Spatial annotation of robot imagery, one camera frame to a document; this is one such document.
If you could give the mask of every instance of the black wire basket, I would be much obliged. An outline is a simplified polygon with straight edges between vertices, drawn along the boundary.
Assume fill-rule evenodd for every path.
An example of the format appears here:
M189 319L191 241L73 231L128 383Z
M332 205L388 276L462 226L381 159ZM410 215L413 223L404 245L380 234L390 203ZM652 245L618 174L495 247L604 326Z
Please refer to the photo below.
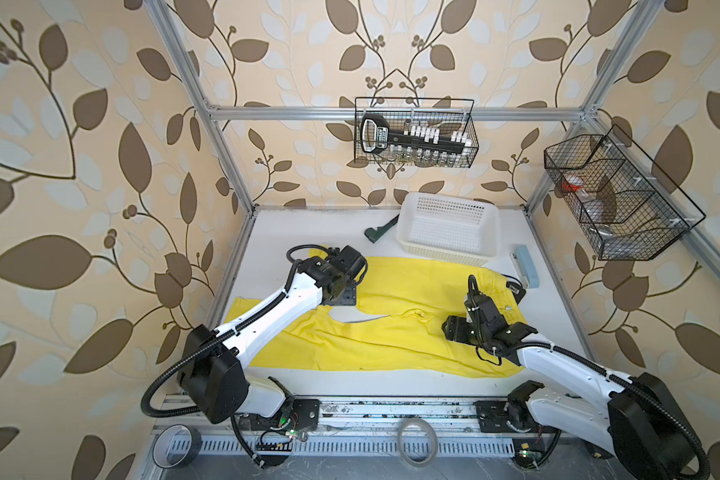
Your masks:
M649 173L625 153L627 145L650 161ZM544 168L599 260L652 260L706 218L618 125L546 148Z
M480 147L472 121L474 100L411 100L355 99L355 159L379 165L470 168Z

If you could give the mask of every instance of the wallpapered wall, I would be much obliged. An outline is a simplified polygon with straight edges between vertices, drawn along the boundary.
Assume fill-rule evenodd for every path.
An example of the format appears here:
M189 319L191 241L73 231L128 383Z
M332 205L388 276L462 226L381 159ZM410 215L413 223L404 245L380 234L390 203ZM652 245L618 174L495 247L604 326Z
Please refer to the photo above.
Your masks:
M699 203L720 245L720 0L667 2L622 75L602 115ZM681 244L649 262L594 261L557 195L536 220L601 361L663 379L720 480L720 284Z
M134 8L0 2L0 478L128 475L242 222Z
M578 106L630 0L169 0L221 105L339 97Z
M542 150L562 138L556 122L477 122L472 167L419 168L354 158L352 127L304 121L225 125L227 143L255 203L399 206L412 191L520 205L544 172Z

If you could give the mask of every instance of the yellow pants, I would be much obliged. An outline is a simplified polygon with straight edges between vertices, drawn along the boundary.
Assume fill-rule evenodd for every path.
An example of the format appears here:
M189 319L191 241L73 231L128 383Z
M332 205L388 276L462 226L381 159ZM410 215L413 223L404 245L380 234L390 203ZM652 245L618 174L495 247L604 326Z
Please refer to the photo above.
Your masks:
M298 370L435 370L466 377L508 377L522 367L504 361L492 365L474 347L445 339L442 324L449 315L465 316L467 278L475 275L480 291L493 298L508 323L525 322L506 279L491 270L436 260L368 258L368 274L358 287L357 308L388 315L376 320L342 323L330 317L330 306L300 316L270 341L252 366ZM260 300L236 299L226 321ZM480 350L483 358L497 359Z

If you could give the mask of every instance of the white plastic basket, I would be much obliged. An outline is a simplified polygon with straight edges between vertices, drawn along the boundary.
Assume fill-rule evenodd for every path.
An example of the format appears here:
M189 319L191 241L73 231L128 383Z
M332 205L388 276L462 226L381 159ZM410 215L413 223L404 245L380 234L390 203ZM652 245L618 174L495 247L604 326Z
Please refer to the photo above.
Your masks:
M411 193L398 221L398 242L410 254L480 266L499 256L499 210L495 205Z

